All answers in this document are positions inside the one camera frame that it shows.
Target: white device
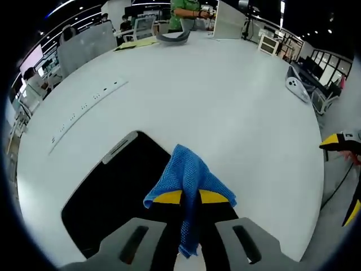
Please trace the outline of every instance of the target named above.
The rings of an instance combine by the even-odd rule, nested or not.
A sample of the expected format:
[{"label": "white device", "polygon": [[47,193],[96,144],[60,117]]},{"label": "white device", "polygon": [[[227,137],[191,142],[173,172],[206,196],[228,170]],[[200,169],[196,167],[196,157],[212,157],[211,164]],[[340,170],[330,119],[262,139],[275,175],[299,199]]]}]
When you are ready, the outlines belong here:
[{"label": "white device", "polygon": [[99,92],[94,93],[92,96],[89,95],[87,101],[82,105],[79,105],[77,112],[72,113],[68,119],[65,120],[63,125],[55,132],[54,136],[51,139],[49,154],[53,151],[55,146],[59,143],[62,137],[67,133],[67,131],[93,106],[99,103],[102,99],[108,96],[110,93],[116,91],[121,86],[125,85],[128,81],[123,78],[117,78],[115,82],[109,82],[108,86],[104,86],[103,89]]},{"label": "white device", "polygon": [[278,44],[278,41],[263,34],[259,41],[258,49],[266,54],[276,55]]},{"label": "white device", "polygon": [[299,99],[303,100],[307,103],[310,100],[310,97],[303,86],[302,82],[295,77],[288,77],[286,79],[286,88],[291,91],[294,95],[299,97]]}]

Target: yellow paper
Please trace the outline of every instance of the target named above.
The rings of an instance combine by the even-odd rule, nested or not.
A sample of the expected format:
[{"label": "yellow paper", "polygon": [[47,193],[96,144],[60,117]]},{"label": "yellow paper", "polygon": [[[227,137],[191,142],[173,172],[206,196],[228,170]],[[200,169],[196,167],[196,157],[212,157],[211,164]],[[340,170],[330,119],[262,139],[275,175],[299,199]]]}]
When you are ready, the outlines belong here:
[{"label": "yellow paper", "polygon": [[119,50],[127,49],[130,47],[142,47],[142,46],[152,45],[156,42],[157,42],[157,39],[155,36],[153,36],[153,37],[149,37],[149,38],[143,38],[138,41],[125,42],[125,43],[121,44],[120,46],[118,46],[115,50],[119,51]]}]

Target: white table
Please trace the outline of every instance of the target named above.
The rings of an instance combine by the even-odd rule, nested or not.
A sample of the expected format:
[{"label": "white table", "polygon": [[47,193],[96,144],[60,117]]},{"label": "white table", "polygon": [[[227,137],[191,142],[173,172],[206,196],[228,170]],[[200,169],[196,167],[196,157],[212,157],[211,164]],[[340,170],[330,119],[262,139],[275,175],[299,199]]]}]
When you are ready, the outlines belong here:
[{"label": "white table", "polygon": [[[102,157],[139,129],[169,153],[177,143],[197,153],[236,194],[239,217],[300,260],[318,219],[323,153],[311,103],[284,86],[287,69],[250,42],[204,33],[191,33],[184,46],[108,52],[86,63],[41,104],[21,139],[19,198],[34,240],[57,266],[85,259],[60,212]],[[119,75],[129,82],[87,112],[48,155],[64,118]],[[202,257],[179,257],[175,270],[196,266],[205,269]]]}]

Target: person in background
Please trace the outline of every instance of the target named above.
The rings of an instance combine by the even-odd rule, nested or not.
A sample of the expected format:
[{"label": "person in background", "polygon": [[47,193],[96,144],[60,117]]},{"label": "person in background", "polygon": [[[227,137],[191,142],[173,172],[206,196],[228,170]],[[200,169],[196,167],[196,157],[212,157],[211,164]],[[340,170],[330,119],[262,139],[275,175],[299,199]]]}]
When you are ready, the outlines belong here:
[{"label": "person in background", "polygon": [[131,30],[131,22],[128,21],[128,16],[122,16],[123,22],[120,24],[120,31]]},{"label": "person in background", "polygon": [[111,20],[109,20],[109,19],[108,19],[108,16],[109,16],[109,15],[108,15],[107,13],[102,14],[102,24],[104,24],[104,23],[106,23],[106,22],[110,21],[110,22],[111,22],[111,24],[112,24],[112,29],[113,29],[113,32],[115,32],[115,29],[114,29],[113,23],[112,23],[112,21],[111,21]]},{"label": "person in background", "polygon": [[208,19],[210,14],[200,10],[200,3],[197,0],[171,0],[170,1],[169,33],[182,31],[181,18]]},{"label": "person in background", "polygon": [[28,68],[24,72],[24,80],[41,99],[45,99],[51,92],[49,84],[41,78],[39,73],[36,72],[34,67]]},{"label": "person in background", "polygon": [[59,43],[63,44],[66,41],[69,41],[72,37],[75,37],[77,35],[77,31],[70,25],[66,25],[63,28],[63,32],[60,35]]}]

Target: blue cloth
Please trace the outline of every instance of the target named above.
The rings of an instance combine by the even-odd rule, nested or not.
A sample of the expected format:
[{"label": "blue cloth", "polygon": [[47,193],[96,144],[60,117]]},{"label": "blue cloth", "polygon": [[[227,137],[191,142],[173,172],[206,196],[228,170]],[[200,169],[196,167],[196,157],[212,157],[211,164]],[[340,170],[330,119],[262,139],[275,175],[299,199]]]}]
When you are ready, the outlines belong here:
[{"label": "blue cloth", "polygon": [[189,258],[197,255],[199,243],[196,229],[193,225],[196,197],[199,189],[209,190],[225,196],[232,207],[236,206],[236,196],[212,173],[206,164],[188,148],[177,145],[164,169],[159,182],[144,198],[143,204],[149,208],[156,197],[163,193],[183,190],[185,193],[186,217],[180,230],[179,251]]}]

